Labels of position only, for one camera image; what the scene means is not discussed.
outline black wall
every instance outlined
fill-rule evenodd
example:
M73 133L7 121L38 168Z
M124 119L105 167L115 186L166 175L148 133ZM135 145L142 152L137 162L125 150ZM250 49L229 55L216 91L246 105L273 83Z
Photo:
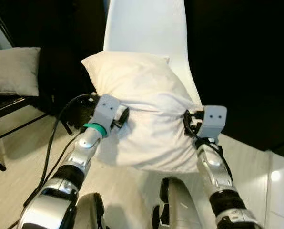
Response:
M284 0L186 0L185 6L202 103L228 108L226 135L284 156Z

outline black rubber grip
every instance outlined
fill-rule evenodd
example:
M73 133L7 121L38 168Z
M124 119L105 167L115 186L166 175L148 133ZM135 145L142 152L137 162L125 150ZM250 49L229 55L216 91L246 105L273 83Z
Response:
M210 197L210 203L215 216L230 209L246 209L238 193L232 190L215 192Z
M78 190L80 190L85 175L84 173L73 165L64 165L59 167L59 169L56 171L56 173L53 175L52 178L62 178L70 181L73 183Z

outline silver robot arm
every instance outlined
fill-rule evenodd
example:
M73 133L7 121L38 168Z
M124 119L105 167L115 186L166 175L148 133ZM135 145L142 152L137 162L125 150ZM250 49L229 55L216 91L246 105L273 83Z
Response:
M227 109L223 106L205 106L202 112L194 114L186 111L183 121L185 134L194 139L198 156L197 168L216 216L217 228L261 229L240 198L231 171L222 156L222 148L217 145L217 137L225 125L226 114Z
M86 131L77 137L74 150L70 152L56 173L43 186L37 196L21 214L18 229L71 229L76 216L79 190L89 171L91 158L111 128L121 127L128 117L126 109L119 121L114 120L120 102L112 96L103 95L95 108L93 118L86 124ZM105 229L104 207L97 193L90 197L93 209L90 229Z

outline chair backrest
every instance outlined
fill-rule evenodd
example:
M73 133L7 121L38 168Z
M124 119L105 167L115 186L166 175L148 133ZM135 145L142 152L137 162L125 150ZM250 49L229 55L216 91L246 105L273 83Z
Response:
M201 104L188 62L183 0L111 0L104 50L168 56L192 100Z

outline beige cushion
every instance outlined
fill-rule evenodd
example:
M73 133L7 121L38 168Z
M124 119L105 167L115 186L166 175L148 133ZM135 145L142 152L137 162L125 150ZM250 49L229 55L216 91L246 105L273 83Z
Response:
M0 50L0 95L38 96L40 48Z

